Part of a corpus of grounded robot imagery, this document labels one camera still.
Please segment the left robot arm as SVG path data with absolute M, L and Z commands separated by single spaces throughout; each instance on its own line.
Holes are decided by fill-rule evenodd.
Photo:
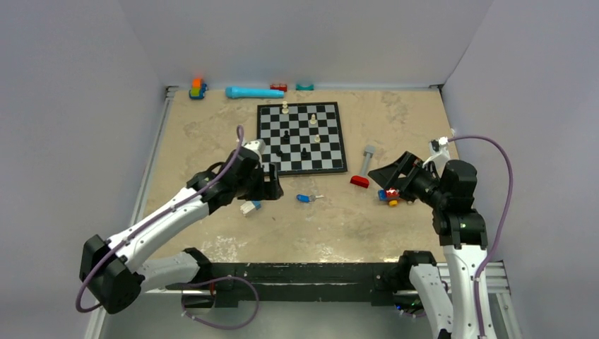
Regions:
M 77 311 L 96 309 L 82 306 L 85 290 L 108 314 L 127 308 L 149 288 L 150 274 L 143 271 L 148 258 L 182 230 L 234 199 L 278 200 L 283 190 L 275 165 L 262 163 L 265 147 L 261 139 L 240 141 L 225 163 L 196 173 L 174 197 L 142 221 L 108 239 L 97 234 L 89 238 L 81 256 Z

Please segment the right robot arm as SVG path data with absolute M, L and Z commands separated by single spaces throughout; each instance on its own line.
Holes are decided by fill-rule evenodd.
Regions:
M 428 159 L 405 152 L 368 175 L 381 188 L 395 189 L 403 200 L 419 200 L 432 209 L 449 281 L 441 279 L 431 253 L 416 251 L 404 252 L 395 277 L 416 289 L 433 338 L 496 338 L 485 277 L 487 228 L 473 207 L 477 170 L 452 160 L 448 144 L 447 137 L 431 141 Z

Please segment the colourful toy block car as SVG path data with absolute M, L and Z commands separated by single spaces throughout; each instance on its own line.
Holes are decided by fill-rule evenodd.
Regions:
M 399 190 L 394 188 L 378 190 L 378 198 L 381 202 L 386 202 L 390 207 L 397 206 L 401 200 Z

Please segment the grey red toy hammer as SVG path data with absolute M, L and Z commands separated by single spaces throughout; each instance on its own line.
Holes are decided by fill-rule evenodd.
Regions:
M 372 159 L 373 154 L 375 153 L 376 148 L 372 145 L 366 145 L 364 148 L 364 159 L 362 161 L 362 166 L 360 169 L 360 173 L 354 175 L 350 179 L 350 183 L 367 189 L 370 185 L 369 179 L 367 178 L 367 170 L 369 169 L 369 164 Z

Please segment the white blue toy block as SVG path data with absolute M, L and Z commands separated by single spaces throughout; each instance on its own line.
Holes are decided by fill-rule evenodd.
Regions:
M 260 201 L 246 201 L 240 206 L 240 211 L 244 217 L 247 217 L 261 209 Z

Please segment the black white chessboard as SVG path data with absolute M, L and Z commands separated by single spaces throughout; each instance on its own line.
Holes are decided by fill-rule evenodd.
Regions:
M 266 148 L 262 155 L 264 163 L 273 163 L 280 176 L 303 174 L 345 173 L 347 157 L 337 102 L 290 103 L 289 112 L 281 112 L 282 104 L 257 107 L 256 137 L 262 139 Z M 311 115 L 316 124 L 310 124 Z M 289 131 L 290 142 L 282 143 L 284 131 Z M 314 142 L 315 135 L 321 141 Z M 282 157 L 276 150 L 284 152 Z M 301 158 L 306 148 L 309 157 Z

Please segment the light blue flashlight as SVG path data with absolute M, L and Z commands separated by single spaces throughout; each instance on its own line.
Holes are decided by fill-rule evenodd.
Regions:
M 282 90 L 272 90 L 266 88 L 243 88 L 239 86 L 230 86 L 225 89 L 225 95 L 230 99 L 238 98 L 283 98 L 285 92 Z

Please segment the red toy block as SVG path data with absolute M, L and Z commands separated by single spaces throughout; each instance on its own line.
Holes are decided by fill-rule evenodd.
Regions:
M 279 90 L 282 92 L 287 92 L 288 86 L 287 83 L 271 83 L 270 84 L 270 89 L 271 90 Z

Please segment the teal round tape roll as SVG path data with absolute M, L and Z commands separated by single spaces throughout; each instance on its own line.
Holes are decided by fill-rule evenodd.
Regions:
M 314 84 L 313 83 L 296 83 L 295 90 L 297 90 L 297 91 L 313 91 Z

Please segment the orange green blue toy stack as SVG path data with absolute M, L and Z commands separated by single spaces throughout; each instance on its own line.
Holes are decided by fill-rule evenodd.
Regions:
M 204 79 L 195 78 L 191 82 L 191 88 L 188 92 L 189 98 L 191 100 L 202 100 L 205 97 L 207 90 L 208 86 Z

